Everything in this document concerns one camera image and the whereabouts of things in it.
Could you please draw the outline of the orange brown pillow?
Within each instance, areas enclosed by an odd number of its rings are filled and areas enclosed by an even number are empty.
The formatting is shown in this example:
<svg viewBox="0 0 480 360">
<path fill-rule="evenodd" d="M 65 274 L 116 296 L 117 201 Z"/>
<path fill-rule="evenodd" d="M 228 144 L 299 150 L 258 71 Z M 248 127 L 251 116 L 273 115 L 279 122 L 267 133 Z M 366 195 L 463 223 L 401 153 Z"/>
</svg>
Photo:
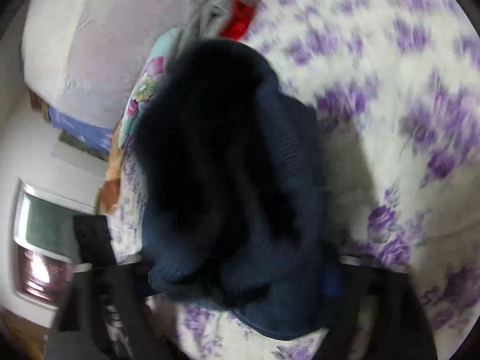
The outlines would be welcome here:
<svg viewBox="0 0 480 360">
<path fill-rule="evenodd" d="M 108 215 L 116 210 L 120 197 L 120 183 L 124 151 L 119 148 L 119 136 L 122 123 L 119 121 L 112 134 L 111 150 L 106 163 L 106 175 L 103 186 L 96 196 L 96 214 Z"/>
</svg>

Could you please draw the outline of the white lace curtain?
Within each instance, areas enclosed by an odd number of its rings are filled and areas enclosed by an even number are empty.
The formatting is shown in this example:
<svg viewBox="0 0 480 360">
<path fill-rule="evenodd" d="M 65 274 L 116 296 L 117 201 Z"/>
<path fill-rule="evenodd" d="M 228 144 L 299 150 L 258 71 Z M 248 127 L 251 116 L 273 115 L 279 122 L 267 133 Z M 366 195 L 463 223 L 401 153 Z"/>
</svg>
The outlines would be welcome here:
<svg viewBox="0 0 480 360">
<path fill-rule="evenodd" d="M 65 115 L 113 128 L 156 39 L 190 11 L 191 0 L 29 0 L 24 80 Z"/>
</svg>

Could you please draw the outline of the blue picture on wall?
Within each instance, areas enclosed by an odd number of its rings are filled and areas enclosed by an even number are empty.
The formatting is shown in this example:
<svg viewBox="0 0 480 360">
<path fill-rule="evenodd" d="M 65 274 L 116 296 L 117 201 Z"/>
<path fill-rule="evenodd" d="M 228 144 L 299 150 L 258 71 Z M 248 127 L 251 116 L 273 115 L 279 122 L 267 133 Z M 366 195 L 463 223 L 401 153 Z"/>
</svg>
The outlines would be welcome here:
<svg viewBox="0 0 480 360">
<path fill-rule="evenodd" d="M 107 161 L 111 150 L 112 128 L 98 127 L 81 122 L 47 106 L 49 124 L 61 130 L 59 140 L 94 158 Z"/>
</svg>

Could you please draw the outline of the folded grey garment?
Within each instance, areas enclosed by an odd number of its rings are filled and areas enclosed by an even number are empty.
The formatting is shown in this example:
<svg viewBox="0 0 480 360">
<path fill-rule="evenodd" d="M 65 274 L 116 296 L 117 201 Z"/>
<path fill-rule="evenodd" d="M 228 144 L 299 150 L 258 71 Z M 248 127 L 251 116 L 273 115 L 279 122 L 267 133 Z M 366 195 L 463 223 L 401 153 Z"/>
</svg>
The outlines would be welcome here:
<svg viewBox="0 0 480 360">
<path fill-rule="evenodd" d="M 234 0 L 192 0 L 186 41 L 217 38 L 233 16 Z"/>
</svg>

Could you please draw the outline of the folded red blue garment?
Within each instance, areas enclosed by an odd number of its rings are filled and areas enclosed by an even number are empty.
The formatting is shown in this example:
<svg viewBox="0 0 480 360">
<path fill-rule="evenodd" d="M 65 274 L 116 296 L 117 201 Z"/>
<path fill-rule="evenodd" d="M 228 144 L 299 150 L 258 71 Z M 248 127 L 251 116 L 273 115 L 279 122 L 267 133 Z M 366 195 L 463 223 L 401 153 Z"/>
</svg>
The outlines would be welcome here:
<svg viewBox="0 0 480 360">
<path fill-rule="evenodd" d="M 247 33 L 253 18 L 255 18 L 258 4 L 256 1 L 233 0 L 229 18 L 221 28 L 219 37 L 234 41 L 240 40 Z"/>
</svg>

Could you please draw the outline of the purple floral bed quilt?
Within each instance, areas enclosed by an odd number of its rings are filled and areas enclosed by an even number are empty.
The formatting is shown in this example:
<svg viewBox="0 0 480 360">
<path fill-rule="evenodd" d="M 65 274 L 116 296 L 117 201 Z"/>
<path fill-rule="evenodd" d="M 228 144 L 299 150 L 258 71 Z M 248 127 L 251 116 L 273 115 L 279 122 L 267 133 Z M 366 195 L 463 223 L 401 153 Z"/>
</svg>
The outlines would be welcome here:
<svg viewBox="0 0 480 360">
<path fill-rule="evenodd" d="M 405 265 L 440 359 L 479 318 L 479 36 L 456 0 L 260 0 L 243 42 L 316 108 L 335 225 Z"/>
</svg>

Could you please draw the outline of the white framed window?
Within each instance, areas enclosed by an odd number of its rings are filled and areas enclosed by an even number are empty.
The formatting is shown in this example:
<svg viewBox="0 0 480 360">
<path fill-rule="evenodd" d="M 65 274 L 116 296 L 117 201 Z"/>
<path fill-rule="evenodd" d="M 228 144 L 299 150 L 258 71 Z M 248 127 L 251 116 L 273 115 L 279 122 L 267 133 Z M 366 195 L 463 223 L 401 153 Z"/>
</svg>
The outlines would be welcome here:
<svg viewBox="0 0 480 360">
<path fill-rule="evenodd" d="M 95 208 L 18 180 L 11 225 L 14 294 L 25 318 L 49 326 L 72 276 L 72 219 Z"/>
</svg>

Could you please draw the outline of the blue denim jeans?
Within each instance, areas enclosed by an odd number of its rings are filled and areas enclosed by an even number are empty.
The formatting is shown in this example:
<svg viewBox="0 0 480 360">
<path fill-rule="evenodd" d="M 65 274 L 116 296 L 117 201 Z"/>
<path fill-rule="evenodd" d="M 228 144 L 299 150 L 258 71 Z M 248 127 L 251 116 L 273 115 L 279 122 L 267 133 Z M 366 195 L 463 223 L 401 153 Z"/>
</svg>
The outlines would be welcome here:
<svg viewBox="0 0 480 360">
<path fill-rule="evenodd" d="M 133 154 L 154 291 L 233 311 L 277 340 L 333 325 L 343 286 L 317 116 L 281 92 L 262 55 L 230 40 L 189 47 L 140 119 Z"/>
</svg>

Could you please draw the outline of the folded floral blanket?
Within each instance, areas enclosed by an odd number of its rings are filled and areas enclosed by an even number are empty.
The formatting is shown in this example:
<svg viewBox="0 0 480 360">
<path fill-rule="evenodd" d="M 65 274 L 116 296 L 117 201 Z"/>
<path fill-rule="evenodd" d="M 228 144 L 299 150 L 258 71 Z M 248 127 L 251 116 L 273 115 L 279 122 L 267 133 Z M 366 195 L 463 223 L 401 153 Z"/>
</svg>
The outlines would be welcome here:
<svg viewBox="0 0 480 360">
<path fill-rule="evenodd" d="M 124 109 L 118 136 L 118 147 L 121 150 L 132 141 L 140 118 L 160 93 L 166 78 L 166 66 L 181 34 L 180 28 L 171 28 L 154 43 Z"/>
</svg>

